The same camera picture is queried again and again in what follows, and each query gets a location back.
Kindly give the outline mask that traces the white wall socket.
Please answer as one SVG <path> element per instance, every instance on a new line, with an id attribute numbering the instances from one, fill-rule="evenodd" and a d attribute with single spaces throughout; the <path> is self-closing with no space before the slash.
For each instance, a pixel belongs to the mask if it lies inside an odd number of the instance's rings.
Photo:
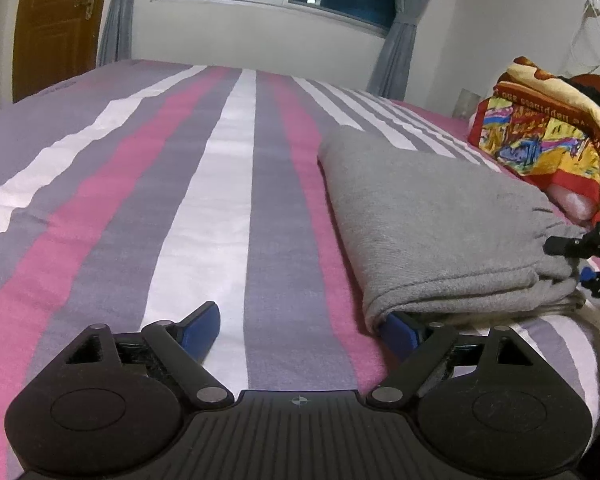
<path id="1" fill-rule="evenodd" d="M 475 113 L 481 100 L 482 96 L 479 93 L 461 88 L 452 111 L 452 117 L 467 122 Z"/>

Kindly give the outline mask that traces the brown wooden door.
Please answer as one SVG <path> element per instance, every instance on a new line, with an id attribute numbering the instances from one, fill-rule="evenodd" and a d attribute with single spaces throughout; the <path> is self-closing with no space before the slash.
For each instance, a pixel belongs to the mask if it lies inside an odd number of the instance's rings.
<path id="1" fill-rule="evenodd" d="M 18 102 L 95 67 L 104 0 L 19 0 L 12 55 Z"/>

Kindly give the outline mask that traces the grey fleece pants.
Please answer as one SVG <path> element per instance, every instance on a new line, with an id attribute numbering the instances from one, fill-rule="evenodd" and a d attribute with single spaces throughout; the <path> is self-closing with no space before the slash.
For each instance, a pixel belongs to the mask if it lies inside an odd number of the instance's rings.
<path id="1" fill-rule="evenodd" d="M 579 261 L 543 249 L 551 236 L 583 231 L 538 188 L 351 127 L 327 133 L 317 158 L 369 330 L 392 312 L 527 316 L 583 306 Z"/>

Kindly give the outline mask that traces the striped pink purple bedsheet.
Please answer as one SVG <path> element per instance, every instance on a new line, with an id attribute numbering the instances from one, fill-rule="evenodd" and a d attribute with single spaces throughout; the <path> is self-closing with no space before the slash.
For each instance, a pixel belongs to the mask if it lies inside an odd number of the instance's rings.
<path id="1" fill-rule="evenodd" d="M 600 258 L 573 312 L 407 313 L 432 334 L 398 360 L 317 158 L 339 127 L 521 180 L 255 70 L 122 62 L 0 110 L 0 479 L 600 479 Z M 166 329 L 207 301 L 196 362 Z"/>

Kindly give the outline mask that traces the pink pillow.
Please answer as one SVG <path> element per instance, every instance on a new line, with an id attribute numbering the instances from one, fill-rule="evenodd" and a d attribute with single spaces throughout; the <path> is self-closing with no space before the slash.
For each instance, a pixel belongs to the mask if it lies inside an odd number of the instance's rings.
<path id="1" fill-rule="evenodd" d="M 569 220 L 580 226 L 589 224 L 600 209 L 594 200 L 557 184 L 551 184 L 545 194 Z"/>

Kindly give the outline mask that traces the grey curtain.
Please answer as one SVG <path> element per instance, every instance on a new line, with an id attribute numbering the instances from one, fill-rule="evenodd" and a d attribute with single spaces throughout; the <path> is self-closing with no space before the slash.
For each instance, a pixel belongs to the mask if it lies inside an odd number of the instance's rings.
<path id="1" fill-rule="evenodd" d="M 99 41 L 97 66 L 129 60 L 135 0 L 111 0 Z"/>
<path id="2" fill-rule="evenodd" d="M 393 100 L 404 98 L 419 21 L 429 1 L 394 0 L 396 15 L 367 86 L 371 94 Z"/>

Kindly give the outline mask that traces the grey right curtain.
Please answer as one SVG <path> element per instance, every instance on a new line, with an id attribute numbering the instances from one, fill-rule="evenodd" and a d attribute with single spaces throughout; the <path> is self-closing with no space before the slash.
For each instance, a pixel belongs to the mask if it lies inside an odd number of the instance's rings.
<path id="1" fill-rule="evenodd" d="M 419 21 L 429 1 L 394 0 L 396 15 L 367 86 L 371 94 L 393 100 L 404 98 Z"/>

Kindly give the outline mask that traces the colourful red yellow blanket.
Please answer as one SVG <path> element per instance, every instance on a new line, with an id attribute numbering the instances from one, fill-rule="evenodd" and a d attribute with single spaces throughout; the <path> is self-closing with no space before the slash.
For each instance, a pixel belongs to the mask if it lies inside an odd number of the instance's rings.
<path id="1" fill-rule="evenodd" d="M 545 193 L 600 205 L 600 75 L 556 76 L 520 56 L 477 107 L 468 141 Z M 589 224 L 600 221 L 600 209 Z"/>

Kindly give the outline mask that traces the grey left curtain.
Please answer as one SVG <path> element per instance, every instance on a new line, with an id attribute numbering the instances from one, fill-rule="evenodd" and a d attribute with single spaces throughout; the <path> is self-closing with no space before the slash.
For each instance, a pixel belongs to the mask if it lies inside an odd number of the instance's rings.
<path id="1" fill-rule="evenodd" d="M 99 41 L 97 66 L 129 60 L 135 0 L 111 0 Z"/>

